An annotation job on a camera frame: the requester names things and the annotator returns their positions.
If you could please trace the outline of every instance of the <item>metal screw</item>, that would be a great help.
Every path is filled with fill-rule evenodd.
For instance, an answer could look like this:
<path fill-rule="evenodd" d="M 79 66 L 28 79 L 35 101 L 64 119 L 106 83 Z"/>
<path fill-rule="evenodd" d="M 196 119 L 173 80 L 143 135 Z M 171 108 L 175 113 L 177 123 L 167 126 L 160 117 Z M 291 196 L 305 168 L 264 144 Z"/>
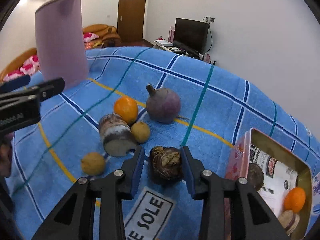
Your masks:
<path fill-rule="evenodd" d="M 247 179 L 244 178 L 244 177 L 240 177 L 240 178 L 238 179 L 238 181 L 239 181 L 240 184 L 243 184 L 243 185 L 245 185 L 245 184 L 248 183 Z"/>
<path fill-rule="evenodd" d="M 209 176 L 211 176 L 211 175 L 212 175 L 212 171 L 204 170 L 204 171 L 202 171 L 202 174 L 203 174 L 204 176 L 209 177 Z"/>
<path fill-rule="evenodd" d="M 115 171 L 113 172 L 113 174 L 114 174 L 115 176 L 122 176 L 123 170 L 115 170 Z"/>
<path fill-rule="evenodd" d="M 86 177 L 81 177 L 80 179 L 78 179 L 78 183 L 83 185 L 83 184 L 86 184 L 87 183 L 87 178 Z"/>

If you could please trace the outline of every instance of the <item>black clamp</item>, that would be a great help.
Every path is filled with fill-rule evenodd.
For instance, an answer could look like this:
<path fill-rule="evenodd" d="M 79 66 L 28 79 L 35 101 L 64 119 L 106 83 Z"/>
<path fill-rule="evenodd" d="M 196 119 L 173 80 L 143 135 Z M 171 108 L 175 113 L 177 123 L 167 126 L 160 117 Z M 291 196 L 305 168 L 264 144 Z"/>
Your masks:
<path fill-rule="evenodd" d="M 103 240 L 125 239 L 122 199 L 136 195 L 144 164 L 140 146 L 121 169 L 103 179 L 82 177 L 68 190 L 39 227 L 32 240 L 92 239 L 96 198 L 101 198 L 99 235 Z"/>
<path fill-rule="evenodd" d="M 40 103 L 61 93 L 64 89 L 62 78 L 32 86 L 26 90 L 14 90 L 30 81 L 25 76 L 9 81 L 0 87 L 0 139 L 13 131 L 40 121 Z"/>
<path fill-rule="evenodd" d="M 289 240 L 284 228 L 246 178 L 223 179 L 181 147 L 183 175 L 194 200 L 203 199 L 201 240 L 225 239 L 224 198 L 230 200 L 232 240 Z"/>

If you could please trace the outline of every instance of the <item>brown wooden door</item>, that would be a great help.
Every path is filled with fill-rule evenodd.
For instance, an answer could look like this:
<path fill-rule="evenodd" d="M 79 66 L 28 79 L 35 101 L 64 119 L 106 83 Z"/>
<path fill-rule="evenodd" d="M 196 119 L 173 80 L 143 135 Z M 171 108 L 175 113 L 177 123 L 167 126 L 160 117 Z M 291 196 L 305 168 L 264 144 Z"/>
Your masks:
<path fill-rule="evenodd" d="M 118 34 L 123 42 L 142 41 L 146 0 L 119 0 Z"/>

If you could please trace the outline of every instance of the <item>blue checkered blanket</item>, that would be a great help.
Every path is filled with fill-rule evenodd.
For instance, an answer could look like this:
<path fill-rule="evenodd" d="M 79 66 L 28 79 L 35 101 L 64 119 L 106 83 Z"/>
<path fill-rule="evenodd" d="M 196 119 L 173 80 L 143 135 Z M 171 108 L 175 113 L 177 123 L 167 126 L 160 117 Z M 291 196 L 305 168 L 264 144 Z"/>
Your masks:
<path fill-rule="evenodd" d="M 151 137 L 143 145 L 146 155 L 156 145 L 179 148 L 185 138 L 193 157 L 223 177 L 230 147 L 251 127 L 256 127 L 306 161 L 313 176 L 320 172 L 319 141 L 255 85 L 218 67 L 210 74 L 212 66 L 199 60 L 155 49 L 142 52 L 145 49 L 124 47 L 87 51 L 89 78 L 44 101 L 41 122 L 16 131 L 12 176 L 6 181 L 16 207 L 16 223 L 26 239 L 32 238 L 76 179 L 86 176 L 81 171 L 80 159 L 93 151 L 106 156 L 99 138 L 98 122 L 103 115 L 113 111 L 114 102 L 122 95 L 138 102 L 139 120 L 150 126 Z M 116 91 L 79 118 L 117 86 L 140 52 Z M 42 80 L 41 73 L 37 73 L 29 85 Z M 157 88 L 170 88 L 180 95 L 180 115 L 190 120 L 195 116 L 189 134 L 185 121 L 162 125 L 150 120 L 144 108 L 148 83 Z M 79 120 L 66 131 L 77 118 Z M 106 157 L 104 175 L 120 168 L 131 156 Z M 143 213 L 139 212 L 143 212 L 152 199 L 163 205 L 150 224 L 150 230 L 143 235 L 144 240 L 198 239 L 202 202 L 191 199 L 183 181 L 174 187 L 152 183 L 147 170 L 145 165 L 135 199 L 123 201 L 127 239 L 133 239 L 132 231 L 143 235 L 135 221 L 142 218 Z M 316 217 L 311 219 L 309 227 Z M 97 227 L 95 223 L 94 239 L 98 239 Z"/>

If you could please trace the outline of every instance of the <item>black monitor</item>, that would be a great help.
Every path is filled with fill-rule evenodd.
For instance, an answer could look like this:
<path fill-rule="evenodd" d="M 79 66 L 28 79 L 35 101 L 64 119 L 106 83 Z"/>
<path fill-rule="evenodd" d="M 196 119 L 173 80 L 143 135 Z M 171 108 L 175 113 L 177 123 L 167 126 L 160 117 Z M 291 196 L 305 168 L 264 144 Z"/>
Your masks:
<path fill-rule="evenodd" d="M 208 23 L 177 18 L 173 44 L 188 52 L 203 54 L 208 30 Z"/>

